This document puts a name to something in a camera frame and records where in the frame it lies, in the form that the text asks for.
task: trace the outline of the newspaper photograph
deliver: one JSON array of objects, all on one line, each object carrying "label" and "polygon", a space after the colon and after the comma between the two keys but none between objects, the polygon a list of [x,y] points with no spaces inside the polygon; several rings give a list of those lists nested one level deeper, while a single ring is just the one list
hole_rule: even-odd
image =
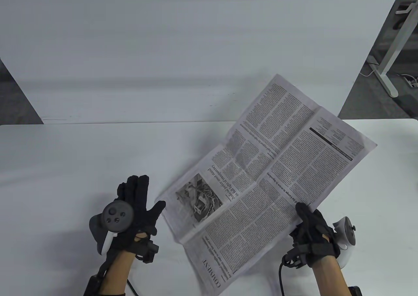
[{"label": "newspaper photograph", "polygon": [[217,296],[376,147],[279,75],[217,147],[157,200],[207,295]]},{"label": "newspaper photograph", "polygon": [[222,201],[210,188],[200,174],[196,174],[189,182],[176,191],[177,200],[190,212],[197,223],[221,207]]}]

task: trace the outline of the power strip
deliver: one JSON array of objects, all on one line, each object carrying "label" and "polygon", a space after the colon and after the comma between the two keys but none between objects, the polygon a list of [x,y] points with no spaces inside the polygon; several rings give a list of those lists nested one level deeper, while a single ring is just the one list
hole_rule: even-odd
[{"label": "power strip", "polygon": [[418,83],[412,80],[409,80],[408,78],[406,78],[405,76],[403,76],[403,79],[405,79],[406,83],[408,84],[409,88],[418,89]]}]

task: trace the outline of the black glove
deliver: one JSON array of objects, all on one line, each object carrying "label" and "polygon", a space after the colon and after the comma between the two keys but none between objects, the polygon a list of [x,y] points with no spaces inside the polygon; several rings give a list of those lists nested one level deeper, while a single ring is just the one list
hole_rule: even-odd
[{"label": "black glove", "polygon": [[157,234],[155,223],[163,209],[166,207],[165,201],[158,201],[150,210],[147,211],[147,192],[149,177],[132,175],[118,187],[118,197],[115,200],[123,200],[129,203],[134,211],[134,218],[131,226],[124,232],[118,233],[112,241],[110,249],[127,250],[137,252],[139,242],[134,241],[139,233],[146,233],[149,240],[151,235]]},{"label": "black glove", "polygon": [[327,225],[322,214],[316,209],[311,212],[309,207],[302,202],[296,204],[297,215],[302,219],[296,229],[290,233],[294,246],[308,245],[309,253],[306,255],[306,263],[309,267],[327,255],[338,257],[340,249],[335,242],[335,232]]}]

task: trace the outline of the white panel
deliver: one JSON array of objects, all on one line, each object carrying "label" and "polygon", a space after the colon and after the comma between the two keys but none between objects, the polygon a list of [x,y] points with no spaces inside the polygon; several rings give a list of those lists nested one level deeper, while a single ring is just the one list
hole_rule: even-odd
[{"label": "white panel", "polygon": [[0,0],[45,123],[236,120],[279,73],[338,114],[394,0]]},{"label": "white panel", "polygon": [[[336,187],[320,210],[347,215],[357,247],[343,269],[363,295],[417,295],[418,122],[351,120],[378,147]],[[148,204],[213,148],[232,123],[0,126],[0,286],[4,295],[81,295],[103,261],[88,219],[118,184],[147,173]],[[141,295],[200,295],[196,275],[163,219],[154,263],[134,262]],[[224,295],[279,295],[279,243]],[[318,295],[312,270],[283,269],[286,295]]]}]

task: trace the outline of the black bar on newspaper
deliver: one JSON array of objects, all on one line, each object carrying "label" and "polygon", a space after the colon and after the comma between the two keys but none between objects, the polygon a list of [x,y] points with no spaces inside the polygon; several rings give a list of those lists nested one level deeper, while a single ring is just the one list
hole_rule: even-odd
[{"label": "black bar on newspaper", "polygon": [[320,133],[318,133],[315,129],[313,129],[312,127],[310,127],[309,129],[311,131],[313,131],[317,136],[319,136],[320,138],[322,138],[323,141],[325,141],[327,144],[329,144],[331,147],[333,147],[335,150],[337,150],[340,154],[342,154],[343,156],[345,156],[347,159],[349,159],[350,161],[353,160],[352,157],[349,157],[344,151],[342,151],[340,148],[338,148],[336,145],[334,145],[331,141],[329,141],[324,136],[322,136]]}]

